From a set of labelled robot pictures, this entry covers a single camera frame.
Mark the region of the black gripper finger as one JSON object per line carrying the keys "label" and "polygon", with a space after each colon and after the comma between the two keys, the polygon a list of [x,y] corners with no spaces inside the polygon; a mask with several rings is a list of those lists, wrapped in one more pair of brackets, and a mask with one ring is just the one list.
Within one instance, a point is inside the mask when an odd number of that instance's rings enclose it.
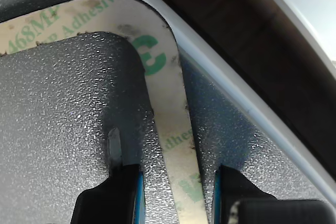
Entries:
{"label": "black gripper finger", "polygon": [[145,223],[143,172],[139,164],[123,164],[118,128],[107,147],[109,177],[77,197],[72,223]]}
{"label": "black gripper finger", "polygon": [[222,165],[215,173],[212,223],[335,223],[335,214],[320,200],[277,199]]}

